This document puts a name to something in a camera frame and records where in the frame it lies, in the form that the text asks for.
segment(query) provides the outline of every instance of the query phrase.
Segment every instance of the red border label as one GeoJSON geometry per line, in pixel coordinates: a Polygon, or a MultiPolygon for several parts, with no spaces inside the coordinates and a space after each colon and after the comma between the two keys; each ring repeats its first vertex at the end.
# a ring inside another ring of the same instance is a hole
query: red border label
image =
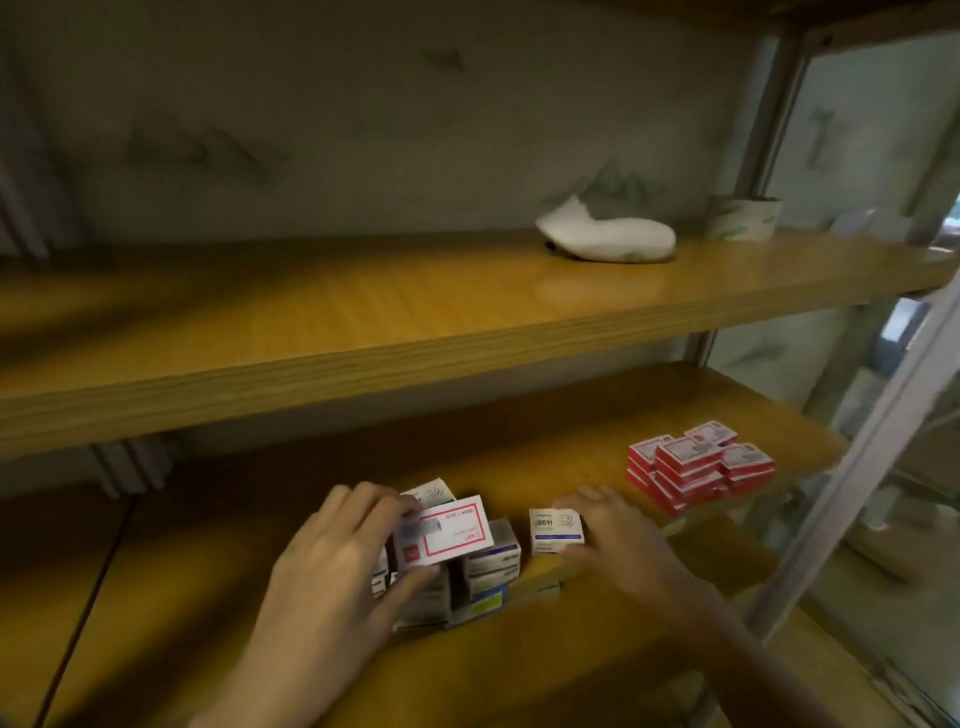
{"type": "Polygon", "coordinates": [[[477,526],[480,528],[480,538],[471,539],[470,541],[464,541],[462,544],[457,544],[456,546],[448,546],[447,548],[441,548],[439,551],[431,551],[430,544],[427,543],[427,537],[423,537],[423,548],[426,551],[427,556],[437,556],[441,553],[447,553],[448,551],[455,551],[458,548],[463,548],[464,546],[469,546],[470,544],[476,544],[478,541],[487,540],[487,531],[483,527],[483,519],[480,518],[480,511],[477,510],[477,504],[471,503],[470,505],[462,505],[459,508],[450,508],[440,513],[432,513],[429,516],[420,516],[421,521],[430,521],[431,519],[438,518],[439,516],[445,516],[447,513],[457,513],[465,512],[468,510],[473,511],[473,516],[477,519],[477,526]]]}

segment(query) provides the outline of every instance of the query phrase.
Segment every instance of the white shoe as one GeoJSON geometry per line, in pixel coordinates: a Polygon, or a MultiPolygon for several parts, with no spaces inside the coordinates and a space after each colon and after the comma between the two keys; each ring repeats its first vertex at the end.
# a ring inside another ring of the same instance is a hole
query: white shoe
{"type": "Polygon", "coordinates": [[[677,247],[670,226],[639,217],[594,220],[576,195],[542,215],[537,227],[558,248],[584,260],[653,263],[671,257],[677,247]]]}

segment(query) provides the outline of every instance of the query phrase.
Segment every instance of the forearm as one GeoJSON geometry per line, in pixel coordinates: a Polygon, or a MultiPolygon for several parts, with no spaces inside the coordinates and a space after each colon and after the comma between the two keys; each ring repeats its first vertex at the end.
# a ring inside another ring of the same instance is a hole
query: forearm
{"type": "Polygon", "coordinates": [[[661,618],[690,653],[736,728],[840,723],[729,610],[711,586],[679,580],[661,618]]]}

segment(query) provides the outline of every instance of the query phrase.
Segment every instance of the hand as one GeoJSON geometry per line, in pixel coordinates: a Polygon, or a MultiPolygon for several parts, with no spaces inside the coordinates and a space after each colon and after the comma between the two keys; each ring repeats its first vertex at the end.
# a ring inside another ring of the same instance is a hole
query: hand
{"type": "Polygon", "coordinates": [[[437,575],[410,570],[373,598],[380,549],[415,510],[380,485],[334,487],[277,560],[243,657],[194,728],[305,728],[323,715],[437,575]]]}
{"type": "Polygon", "coordinates": [[[596,543],[567,546],[564,556],[604,574],[656,614],[669,614],[677,591],[696,583],[660,530],[613,489],[583,485],[552,507],[579,513],[596,543]]]}

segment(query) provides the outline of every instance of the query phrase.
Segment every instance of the paper cup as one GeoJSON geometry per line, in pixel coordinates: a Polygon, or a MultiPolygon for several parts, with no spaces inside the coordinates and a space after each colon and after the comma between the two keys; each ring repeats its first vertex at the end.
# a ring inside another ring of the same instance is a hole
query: paper cup
{"type": "Polygon", "coordinates": [[[707,213],[710,240],[769,240],[777,227],[783,200],[713,195],[707,213]]]}

